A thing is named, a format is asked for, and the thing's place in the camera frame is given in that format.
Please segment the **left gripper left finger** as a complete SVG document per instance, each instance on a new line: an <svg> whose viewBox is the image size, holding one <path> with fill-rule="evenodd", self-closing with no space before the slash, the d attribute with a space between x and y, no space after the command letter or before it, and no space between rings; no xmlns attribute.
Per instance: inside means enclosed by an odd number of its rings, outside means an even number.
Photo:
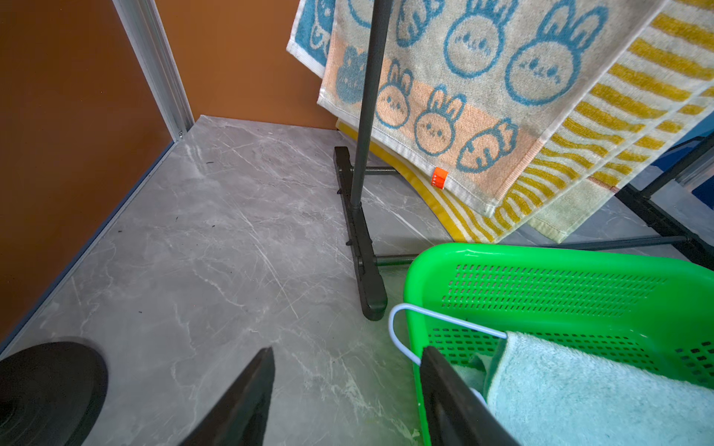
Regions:
<svg viewBox="0 0 714 446"><path fill-rule="evenodd" d="M180 445L262 445L274 378L273 349L260 349Z"/></svg>

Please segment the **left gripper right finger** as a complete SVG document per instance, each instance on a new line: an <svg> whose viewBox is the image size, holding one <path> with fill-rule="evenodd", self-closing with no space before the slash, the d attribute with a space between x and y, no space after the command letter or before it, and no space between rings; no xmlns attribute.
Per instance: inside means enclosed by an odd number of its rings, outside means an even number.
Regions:
<svg viewBox="0 0 714 446"><path fill-rule="evenodd" d="M432 445L517 443L438 349L424 349L419 378Z"/></svg>

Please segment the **white wire hanger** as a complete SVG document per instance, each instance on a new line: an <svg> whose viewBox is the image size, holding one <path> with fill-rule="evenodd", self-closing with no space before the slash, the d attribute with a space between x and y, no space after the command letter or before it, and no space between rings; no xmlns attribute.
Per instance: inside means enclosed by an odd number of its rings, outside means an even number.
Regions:
<svg viewBox="0 0 714 446"><path fill-rule="evenodd" d="M396 317L401 313L407 319L409 346L402 342L394 328ZM427 347L437 349L480 403L485 402L486 375L496 344L508 337L503 331L474 321L459 304L427 307L399 304L390 313L389 334L395 347L417 366L422 363Z"/></svg>

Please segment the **light green towel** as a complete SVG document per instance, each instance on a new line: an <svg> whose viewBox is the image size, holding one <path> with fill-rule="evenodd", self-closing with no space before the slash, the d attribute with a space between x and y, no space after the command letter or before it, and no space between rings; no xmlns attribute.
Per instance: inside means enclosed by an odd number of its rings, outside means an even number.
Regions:
<svg viewBox="0 0 714 446"><path fill-rule="evenodd" d="M713 392L510 332L475 388L522 445L710 445Z"/></svg>

